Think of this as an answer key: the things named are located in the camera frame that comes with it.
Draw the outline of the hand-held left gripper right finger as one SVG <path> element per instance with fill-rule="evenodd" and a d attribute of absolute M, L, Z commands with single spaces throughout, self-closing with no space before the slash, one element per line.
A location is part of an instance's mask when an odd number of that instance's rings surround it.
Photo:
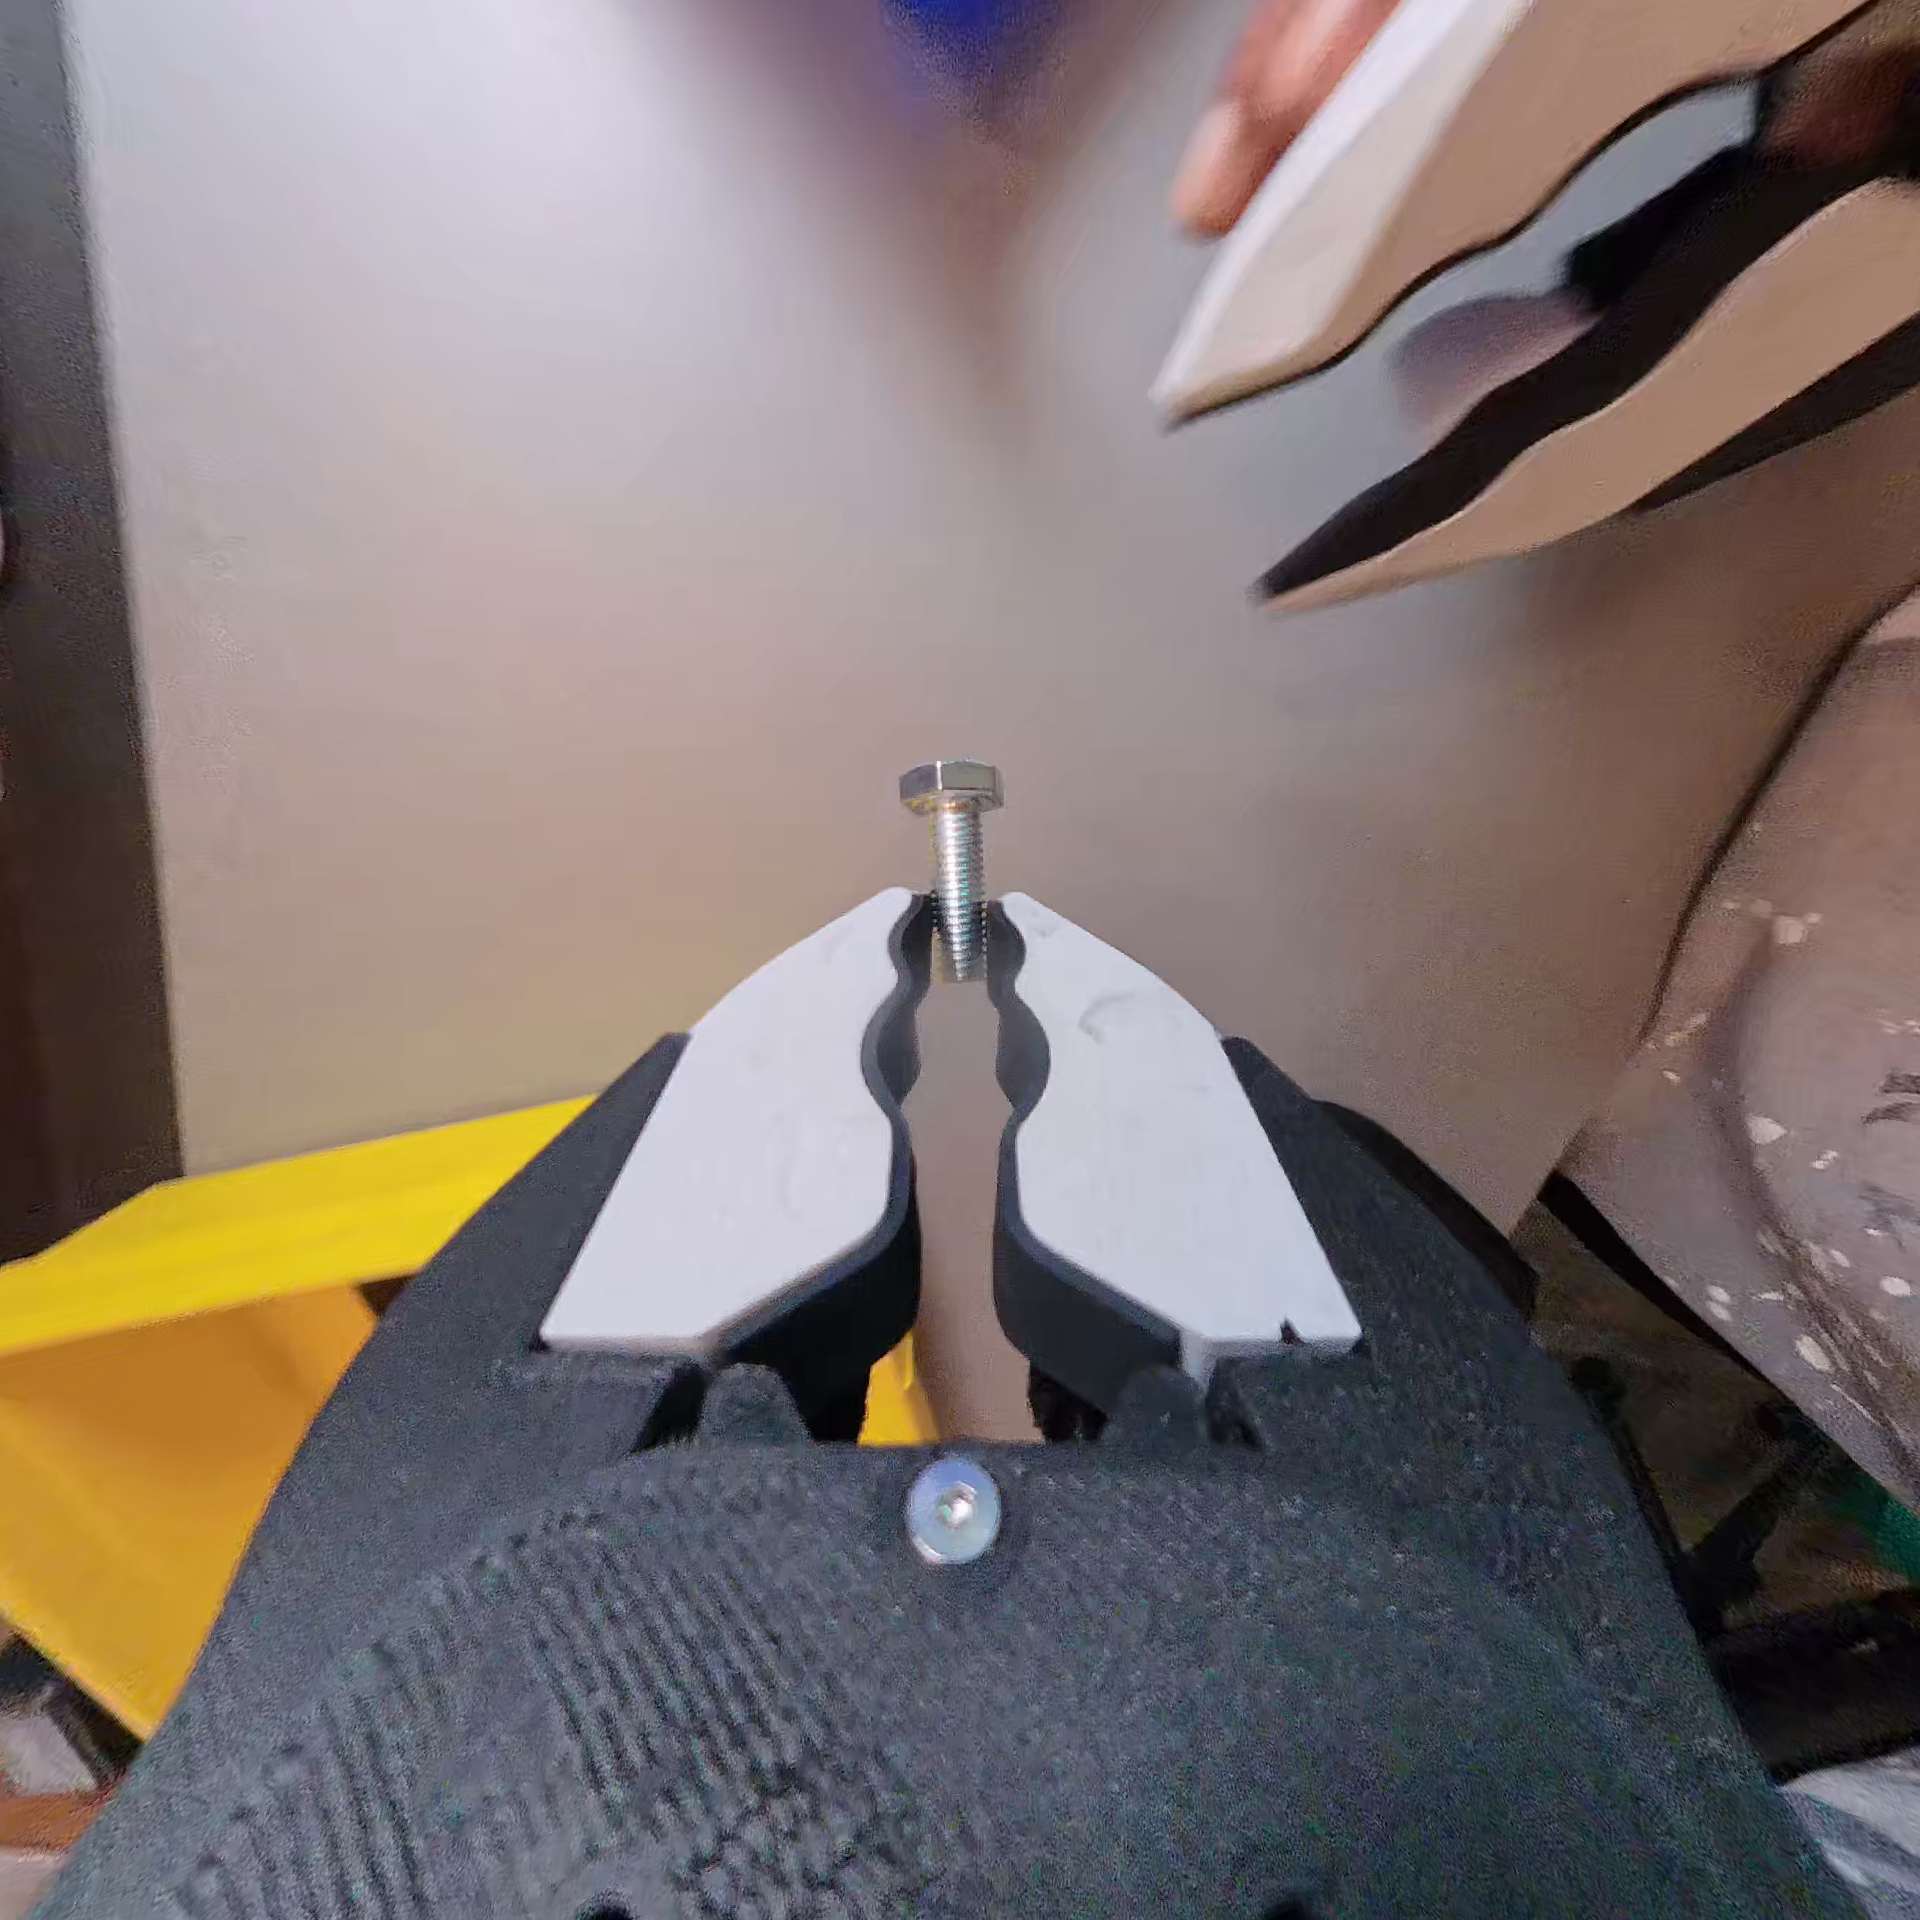
<path fill-rule="evenodd" d="M 1111 1419 L 1141 1373 L 1335 1359 L 1360 1319 L 1228 1039 L 1032 897 L 992 908 L 992 1290 L 1031 1373 Z"/>

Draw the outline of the person's right hand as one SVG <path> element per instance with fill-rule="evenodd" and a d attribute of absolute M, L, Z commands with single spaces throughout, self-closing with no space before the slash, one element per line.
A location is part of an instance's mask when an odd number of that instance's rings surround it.
<path fill-rule="evenodd" d="M 1393 2 L 1257 5 L 1174 171 L 1176 227 L 1206 242 L 1233 228 L 1393 9 Z"/>

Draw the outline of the yellow plastic bin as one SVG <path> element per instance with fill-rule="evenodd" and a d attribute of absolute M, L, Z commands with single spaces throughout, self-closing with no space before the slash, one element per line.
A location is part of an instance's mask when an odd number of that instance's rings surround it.
<path fill-rule="evenodd" d="M 504 1525 L 700 1403 L 845 1467 L 780 1373 L 552 1353 L 538 1326 L 680 1051 L 602 1097 L 157 1183 L 4 1267 L 4 1625 L 135 1737 L 238 1577 L 292 1689 Z"/>

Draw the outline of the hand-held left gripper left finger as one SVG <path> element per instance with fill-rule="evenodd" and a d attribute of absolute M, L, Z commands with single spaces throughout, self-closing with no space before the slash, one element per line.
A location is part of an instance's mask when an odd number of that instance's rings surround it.
<path fill-rule="evenodd" d="M 682 1038 L 548 1305 L 550 1353 L 780 1373 L 849 1427 L 914 1326 L 920 901 L 889 886 L 744 977 Z"/>

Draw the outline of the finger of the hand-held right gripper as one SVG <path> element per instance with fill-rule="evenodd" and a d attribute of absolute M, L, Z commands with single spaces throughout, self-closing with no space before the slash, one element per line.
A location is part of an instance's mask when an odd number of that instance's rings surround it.
<path fill-rule="evenodd" d="M 1817 439 L 1914 381 L 1914 145 L 1796 167 L 1748 148 L 1567 257 L 1591 316 L 1456 412 L 1257 583 L 1329 607 L 1557 545 Z"/>
<path fill-rule="evenodd" d="M 1856 2 L 1413 2 L 1217 242 L 1151 401 L 1188 421 L 1360 346 L 1526 227 L 1604 146 L 1841 30 Z"/>

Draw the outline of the silver hex bolt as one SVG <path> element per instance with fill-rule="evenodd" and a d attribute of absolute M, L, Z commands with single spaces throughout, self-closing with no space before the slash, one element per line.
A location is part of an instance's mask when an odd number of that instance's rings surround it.
<path fill-rule="evenodd" d="M 984 821 L 1004 805 L 1001 773 L 982 759 L 932 759 L 900 775 L 898 797 L 927 829 L 927 894 L 945 977 L 958 986 L 973 982 L 988 966 Z"/>

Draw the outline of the person's speckled grey sweatshirt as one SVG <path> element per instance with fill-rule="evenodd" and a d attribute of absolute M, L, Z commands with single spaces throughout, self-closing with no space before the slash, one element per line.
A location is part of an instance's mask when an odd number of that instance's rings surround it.
<path fill-rule="evenodd" d="M 1562 1171 L 1914 1510 L 1914 594 L 1834 662 L 1759 777 Z"/>

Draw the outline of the blue plastic bin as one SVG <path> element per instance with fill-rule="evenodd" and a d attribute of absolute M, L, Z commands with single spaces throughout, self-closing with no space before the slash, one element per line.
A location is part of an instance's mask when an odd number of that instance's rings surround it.
<path fill-rule="evenodd" d="M 882 2 L 914 58 L 960 89 L 1024 82 L 1057 42 L 1066 2 Z"/>

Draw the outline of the black chair base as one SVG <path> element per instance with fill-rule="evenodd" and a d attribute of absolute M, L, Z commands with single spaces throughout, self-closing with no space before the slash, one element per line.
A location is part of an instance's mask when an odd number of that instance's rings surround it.
<path fill-rule="evenodd" d="M 1766 1770 L 1914 1747 L 1914 1546 L 1895 1501 L 1554 1173 L 1516 1247 Z"/>

